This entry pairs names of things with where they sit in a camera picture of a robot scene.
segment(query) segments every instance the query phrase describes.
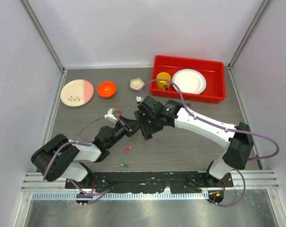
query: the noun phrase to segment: white paper plate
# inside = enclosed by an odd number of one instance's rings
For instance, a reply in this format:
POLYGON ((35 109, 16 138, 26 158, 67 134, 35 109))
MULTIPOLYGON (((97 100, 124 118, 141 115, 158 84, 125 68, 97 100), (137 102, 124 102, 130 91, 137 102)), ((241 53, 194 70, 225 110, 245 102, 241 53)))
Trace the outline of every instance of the white paper plate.
POLYGON ((200 72, 190 69, 177 71, 172 77, 172 82, 181 89, 181 92, 197 95, 202 93, 207 85, 206 79, 200 72))
POLYGON ((87 103, 94 94, 94 86, 83 79, 77 79, 66 84, 61 91, 61 100, 68 106, 81 106, 87 103))

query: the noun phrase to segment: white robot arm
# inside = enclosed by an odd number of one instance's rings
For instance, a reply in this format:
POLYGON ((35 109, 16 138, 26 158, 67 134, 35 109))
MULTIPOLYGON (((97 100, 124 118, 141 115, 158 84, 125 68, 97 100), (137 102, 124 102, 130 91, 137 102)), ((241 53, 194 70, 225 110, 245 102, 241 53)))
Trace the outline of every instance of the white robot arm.
POLYGON ((109 126, 102 127, 91 144, 81 145, 59 134, 56 136, 59 138, 53 138, 35 152, 31 161, 44 174, 53 152, 64 142, 73 142, 73 144, 66 146, 66 149, 56 158, 56 162, 51 167, 46 180, 54 181, 59 177, 64 177, 73 179, 78 183, 82 182, 82 185, 85 185, 89 182, 89 173, 91 171, 84 164, 73 161, 88 160, 90 162, 100 162, 109 155, 109 149, 123 136, 131 137, 138 130, 141 130, 145 140, 148 140, 152 138, 152 134, 162 130, 164 126, 172 126, 197 133, 225 148, 225 152, 213 161, 207 169, 206 178, 210 185, 214 186, 219 183, 234 168, 245 168, 253 147, 253 139, 250 135, 227 130, 237 128, 249 131, 250 128, 245 123, 241 122, 238 126, 226 124, 190 110, 195 116, 192 117, 186 112, 181 103, 169 100, 163 105, 150 96, 145 97, 139 103, 138 109, 138 111, 134 112, 136 120, 129 120, 123 116, 116 118, 114 109, 110 109, 108 114, 105 115, 105 119, 116 123, 116 125, 112 128, 109 126), (224 130, 199 119, 223 126, 224 130))

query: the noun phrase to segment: white wall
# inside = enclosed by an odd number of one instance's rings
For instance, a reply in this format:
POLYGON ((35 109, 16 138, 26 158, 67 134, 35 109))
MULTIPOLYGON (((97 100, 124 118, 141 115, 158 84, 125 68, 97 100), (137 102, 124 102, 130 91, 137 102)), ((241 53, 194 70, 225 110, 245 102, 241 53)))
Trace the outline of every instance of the white wall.
POLYGON ((229 63, 262 0, 30 0, 66 67, 229 63))
MULTIPOLYGON (((275 138, 280 154, 263 160, 286 196, 286 0, 272 1, 234 67, 252 129, 275 138)), ((257 140, 261 155, 274 146, 257 140)))
POLYGON ((59 76, 20 2, 0 1, 0 227, 12 226, 59 76))

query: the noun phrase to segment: orange bowl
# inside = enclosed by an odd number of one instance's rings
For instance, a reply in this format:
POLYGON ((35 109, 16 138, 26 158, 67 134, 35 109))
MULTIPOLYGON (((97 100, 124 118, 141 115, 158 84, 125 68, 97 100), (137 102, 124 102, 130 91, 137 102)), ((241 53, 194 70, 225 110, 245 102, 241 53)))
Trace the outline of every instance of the orange bowl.
POLYGON ((103 82, 97 87, 98 94, 103 98, 114 96, 115 91, 116 85, 110 81, 103 82))

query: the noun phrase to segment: dark tabletop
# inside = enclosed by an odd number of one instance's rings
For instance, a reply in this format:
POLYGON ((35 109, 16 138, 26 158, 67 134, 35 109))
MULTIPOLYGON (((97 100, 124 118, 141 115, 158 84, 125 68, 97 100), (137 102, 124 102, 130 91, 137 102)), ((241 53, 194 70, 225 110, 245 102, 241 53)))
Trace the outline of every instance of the dark tabletop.
MULTIPOLYGON (((122 115, 135 119, 138 92, 129 88, 132 78, 141 77, 144 81, 151 78, 152 68, 91 69, 68 70, 65 84, 75 79, 90 81, 95 89, 92 99, 80 107, 68 107, 60 102, 52 137, 63 133, 71 140, 83 141, 79 132, 93 120, 104 116, 109 108, 120 109, 122 115), (114 97, 104 99, 97 93, 97 86, 103 81, 112 81, 117 86, 114 97)), ((227 69, 225 68, 226 99, 219 104, 188 101, 192 110, 225 123, 238 124, 243 116, 227 69)), ((151 95, 146 88, 143 97, 151 95)), ((154 99, 165 103, 168 98, 155 96, 154 99)), ((113 126, 107 120, 100 120, 83 133, 94 140, 98 130, 105 125, 113 126)), ((133 137, 124 137, 110 149, 110 155, 100 163, 84 162, 92 171, 205 171, 212 160, 218 158, 224 149, 216 143, 191 131, 165 127, 154 134, 153 139, 145 141, 140 131, 133 137), (120 163, 128 164, 125 168, 120 163)), ((257 162, 247 163, 247 170, 258 169, 257 162)))

